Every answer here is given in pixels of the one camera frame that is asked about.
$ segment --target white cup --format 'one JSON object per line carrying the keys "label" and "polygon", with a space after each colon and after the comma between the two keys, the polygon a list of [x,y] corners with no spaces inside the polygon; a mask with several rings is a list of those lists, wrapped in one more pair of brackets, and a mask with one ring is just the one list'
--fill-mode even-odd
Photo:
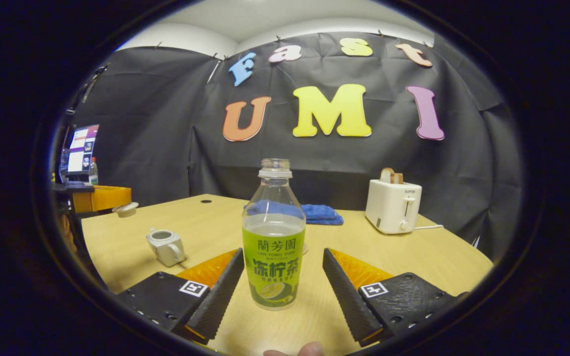
{"label": "white cup", "polygon": [[160,262],[165,266],[171,267],[186,259],[184,246],[178,234],[169,230],[154,230],[152,228],[146,239]]}

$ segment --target green label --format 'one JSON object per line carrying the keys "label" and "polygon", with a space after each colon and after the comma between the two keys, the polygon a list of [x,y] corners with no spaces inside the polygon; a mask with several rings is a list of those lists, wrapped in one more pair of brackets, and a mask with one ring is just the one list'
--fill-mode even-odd
{"label": "green label", "polygon": [[283,307],[294,301],[304,243],[304,229],[287,236],[265,236],[243,229],[247,279],[256,302]]}

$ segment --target blue letter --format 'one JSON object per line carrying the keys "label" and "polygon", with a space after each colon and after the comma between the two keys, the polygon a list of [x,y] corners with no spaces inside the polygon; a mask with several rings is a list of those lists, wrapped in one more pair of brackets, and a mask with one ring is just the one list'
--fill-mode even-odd
{"label": "blue letter", "polygon": [[245,55],[240,61],[233,64],[228,72],[232,72],[235,76],[235,86],[239,86],[239,84],[243,83],[250,75],[252,75],[252,69],[254,67],[254,62],[252,58],[255,58],[256,53],[250,52]]}

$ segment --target white toaster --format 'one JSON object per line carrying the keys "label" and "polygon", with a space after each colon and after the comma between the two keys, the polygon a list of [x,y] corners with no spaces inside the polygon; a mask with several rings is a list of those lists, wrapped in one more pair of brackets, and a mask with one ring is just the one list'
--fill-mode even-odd
{"label": "white toaster", "polygon": [[404,234],[415,227],[420,201],[421,185],[372,179],[365,215],[385,234]]}

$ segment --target table surface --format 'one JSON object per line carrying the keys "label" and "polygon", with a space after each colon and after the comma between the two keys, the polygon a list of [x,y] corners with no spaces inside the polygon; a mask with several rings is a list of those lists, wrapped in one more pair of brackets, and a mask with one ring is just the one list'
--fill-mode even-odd
{"label": "table surface", "polygon": [[[242,247],[241,213],[246,200],[204,194],[138,208],[135,215],[82,219],[89,255],[111,291],[120,293],[155,272],[177,274],[179,265],[157,261],[145,236],[151,228],[180,235],[190,268],[221,253]],[[335,294],[323,271],[323,250],[335,248],[392,275],[413,272],[458,295],[470,291],[493,267],[466,241],[444,228],[384,235],[362,211],[338,210],[344,225],[307,225],[299,293],[285,311],[265,311],[253,302],[244,271],[233,293],[217,337],[208,347],[230,355],[262,355],[276,349],[295,355],[307,342],[319,340],[326,355],[361,349],[353,340]],[[418,216],[416,226],[436,225]]]}

